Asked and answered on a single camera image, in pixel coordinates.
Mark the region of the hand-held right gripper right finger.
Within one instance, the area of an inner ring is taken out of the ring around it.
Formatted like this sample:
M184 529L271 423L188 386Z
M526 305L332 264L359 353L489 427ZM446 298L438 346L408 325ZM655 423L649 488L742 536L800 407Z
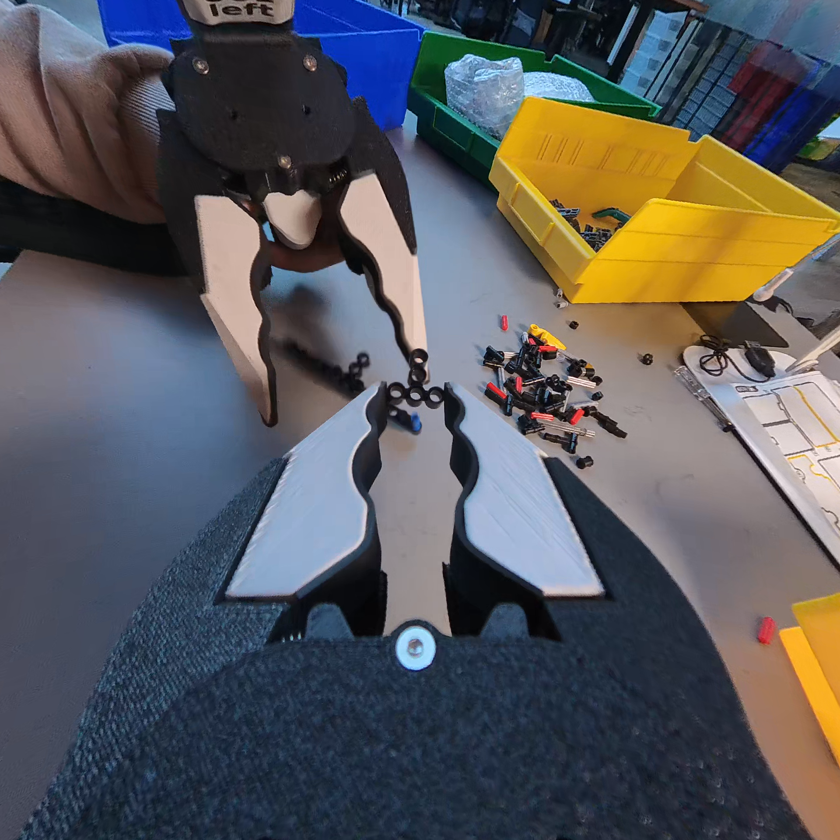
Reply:
M466 387L444 388L455 531L468 555L546 599L606 589L550 474L548 457Z

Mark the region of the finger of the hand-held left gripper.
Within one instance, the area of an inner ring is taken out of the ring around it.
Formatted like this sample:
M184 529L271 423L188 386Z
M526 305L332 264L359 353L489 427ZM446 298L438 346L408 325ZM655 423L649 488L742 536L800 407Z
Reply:
M194 207L203 268L200 298L262 422L273 427L277 377L261 300L263 282L270 278L266 237L230 197L198 195Z
M427 352L418 257L403 236L377 174L350 182L339 205L339 219L361 252L363 271L378 305L391 318L400 351L406 358L418 350Z

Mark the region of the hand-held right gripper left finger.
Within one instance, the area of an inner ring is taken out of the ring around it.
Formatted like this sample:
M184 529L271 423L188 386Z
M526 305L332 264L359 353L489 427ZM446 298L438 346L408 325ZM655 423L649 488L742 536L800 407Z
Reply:
M227 583L228 601L362 601L382 570L371 488L382 468L385 383L291 449Z

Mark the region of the blue plastic parts bin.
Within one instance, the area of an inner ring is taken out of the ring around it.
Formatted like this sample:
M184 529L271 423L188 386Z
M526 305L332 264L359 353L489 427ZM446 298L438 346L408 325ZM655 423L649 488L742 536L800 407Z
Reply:
M109 46L169 49L191 36L176 1L98 1L98 11ZM294 29L319 39L322 52L346 69L350 96L366 100L383 131L403 126L423 26L366 2L302 1Z

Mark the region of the pile of small block pieces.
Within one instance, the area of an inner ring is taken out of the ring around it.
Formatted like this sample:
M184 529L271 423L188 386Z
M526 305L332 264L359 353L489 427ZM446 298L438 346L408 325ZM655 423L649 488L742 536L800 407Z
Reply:
M603 407L603 379L591 362L536 322L514 338L509 348L480 348L489 376L482 391L522 436L557 449L577 469L593 467L597 438L628 439Z

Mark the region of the thin black perforated beam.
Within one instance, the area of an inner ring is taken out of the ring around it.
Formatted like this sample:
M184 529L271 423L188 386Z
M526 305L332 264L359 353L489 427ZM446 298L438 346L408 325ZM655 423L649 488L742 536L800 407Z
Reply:
M322 385L341 393L349 398L361 394L366 385L362 374L370 367L371 358L366 352L358 353L355 360L349 362L344 369L341 365L324 360L298 342L284 339L280 342L281 352L301 371Z

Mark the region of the black multi-hole connector piece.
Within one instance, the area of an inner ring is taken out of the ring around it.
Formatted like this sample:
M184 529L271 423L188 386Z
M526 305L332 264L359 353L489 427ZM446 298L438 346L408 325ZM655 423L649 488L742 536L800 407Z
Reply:
M425 405L437 409L444 404L445 389L438 385L430 385L427 363L426 350L415 349L409 353L406 383L394 381L386 387L391 406L405 403L411 407Z

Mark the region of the person's left forearm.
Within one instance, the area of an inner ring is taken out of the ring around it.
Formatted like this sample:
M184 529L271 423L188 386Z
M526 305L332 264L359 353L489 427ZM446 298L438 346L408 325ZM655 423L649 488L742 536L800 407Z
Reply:
M108 48L56 12L1 2L1 175L136 224L162 224L157 111L173 54Z

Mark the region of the grey desk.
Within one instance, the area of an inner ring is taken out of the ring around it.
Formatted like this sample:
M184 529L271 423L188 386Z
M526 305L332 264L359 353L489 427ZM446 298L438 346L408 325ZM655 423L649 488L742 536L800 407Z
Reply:
M838 766L784 648L755 638L762 616L789 627L794 603L837 593L838 572L674 377L696 324L672 303L556 309L496 198L418 139L413 115L388 135L411 191L433 383L483 396L480 348L511 347L501 314L593 363L628 439L597 438L593 467L572 473L682 588L794 809L814 838L838 838ZM18 838L154 581L343 399L281 354L266 427L182 280L26 252L1 292L1 831Z

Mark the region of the green plastic parts bin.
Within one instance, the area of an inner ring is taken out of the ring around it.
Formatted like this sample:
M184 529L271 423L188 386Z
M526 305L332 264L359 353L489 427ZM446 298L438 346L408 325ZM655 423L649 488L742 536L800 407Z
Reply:
M525 71L547 71L578 79L594 97L593 103L584 104L588 109L645 121L654 121L661 110L656 103L561 56L546 60L543 52L536 49L515 48L428 29L421 37L407 93L407 109L416 115L416 134L491 192L495 188L489 181L489 173L499 139L447 105L445 69L467 54L489 60L517 57Z

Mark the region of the bubble wrap bundle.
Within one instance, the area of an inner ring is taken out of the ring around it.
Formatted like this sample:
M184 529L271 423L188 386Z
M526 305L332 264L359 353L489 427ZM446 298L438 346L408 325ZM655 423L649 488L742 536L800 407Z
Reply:
M491 60L472 54L444 69L447 105L501 140L525 98L595 104L580 80L549 71L525 71L519 58Z

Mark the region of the heap of black beams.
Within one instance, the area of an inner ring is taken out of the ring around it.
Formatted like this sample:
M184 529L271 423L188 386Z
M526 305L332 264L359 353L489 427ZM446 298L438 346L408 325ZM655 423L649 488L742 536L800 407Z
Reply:
M563 205L556 198L550 199L549 203L554 211L561 216L583 241L594 251L600 251L610 239L624 226L618 227L611 218L593 219L599 224L581 221L581 210L579 207Z

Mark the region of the clear screwdriver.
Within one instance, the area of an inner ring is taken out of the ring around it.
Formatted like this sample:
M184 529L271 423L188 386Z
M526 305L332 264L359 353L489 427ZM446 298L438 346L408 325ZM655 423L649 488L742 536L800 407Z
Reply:
M676 367L674 369L674 376L715 417L717 424L723 432L731 433L734 431L734 426L730 422L728 415L712 399L706 387L699 382L687 366L680 365Z

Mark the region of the white book stand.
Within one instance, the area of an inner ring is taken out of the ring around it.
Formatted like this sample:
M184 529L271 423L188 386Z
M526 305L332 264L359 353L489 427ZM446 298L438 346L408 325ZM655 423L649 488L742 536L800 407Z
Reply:
M814 496L789 467L733 386L761 385L813 371L823 373L820 358L837 349L838 328L834 328L797 359L781 350L772 350L766 344L746 339L730 340L720 335L703 337L682 353L683 365L692 371L728 415L734 426L734 436L835 565L839 561L839 531L833 530Z

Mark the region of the yellow plastic parts bin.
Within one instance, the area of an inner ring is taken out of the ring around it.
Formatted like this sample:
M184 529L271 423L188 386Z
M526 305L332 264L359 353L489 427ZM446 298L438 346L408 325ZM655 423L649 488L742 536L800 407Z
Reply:
M742 301L838 233L838 212L726 145L541 98L522 102L489 174L497 207L572 303ZM632 217L594 252L581 221Z
M797 602L791 610L795 624L780 631L780 640L839 763L839 594Z

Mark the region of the multicolour parts drawer racks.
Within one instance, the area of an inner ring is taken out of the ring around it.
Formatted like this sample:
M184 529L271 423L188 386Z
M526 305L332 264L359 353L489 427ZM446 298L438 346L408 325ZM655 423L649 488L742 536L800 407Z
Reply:
M623 88L780 174L838 173L839 2L649 2Z

